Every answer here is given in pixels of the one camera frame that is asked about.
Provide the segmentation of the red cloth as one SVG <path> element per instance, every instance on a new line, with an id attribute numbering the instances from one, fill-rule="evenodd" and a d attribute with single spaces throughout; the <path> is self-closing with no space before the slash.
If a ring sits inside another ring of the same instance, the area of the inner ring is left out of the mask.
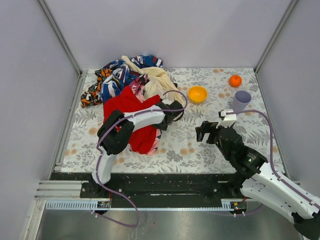
<path id="1" fill-rule="evenodd" d="M 126 86 L 120 95 L 107 100 L 103 104 L 104 121 L 112 114 L 113 111 L 119 110 L 122 113 L 136 112 L 147 109 L 161 101 L 157 94 L 144 101 L 140 101 L 129 86 Z M 132 133 L 129 144 L 133 152 L 142 155 L 153 155 L 158 148 L 161 131 L 153 126 L 146 126 Z"/>

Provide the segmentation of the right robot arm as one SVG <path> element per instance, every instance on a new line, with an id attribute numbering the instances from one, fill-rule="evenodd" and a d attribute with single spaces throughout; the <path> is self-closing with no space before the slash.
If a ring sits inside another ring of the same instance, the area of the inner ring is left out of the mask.
<path id="1" fill-rule="evenodd" d="M 196 127 L 196 140 L 208 134 L 207 143 L 215 145 L 234 167 L 228 184 L 245 197 L 278 212 L 309 240 L 320 238 L 320 199 L 277 171 L 261 153 L 246 146 L 231 126 L 204 121 Z"/>

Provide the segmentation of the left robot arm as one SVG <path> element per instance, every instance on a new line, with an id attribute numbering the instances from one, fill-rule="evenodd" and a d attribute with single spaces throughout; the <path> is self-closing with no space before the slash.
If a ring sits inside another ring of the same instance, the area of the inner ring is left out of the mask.
<path id="1" fill-rule="evenodd" d="M 186 107 L 187 104 L 181 105 L 175 100 L 170 105 L 159 102 L 134 112 L 113 111 L 97 132 L 96 148 L 100 156 L 91 174 L 94 182 L 103 186 L 110 181 L 117 155 L 127 147 L 135 131 L 148 126 L 165 131 L 174 119 L 183 115 Z"/>

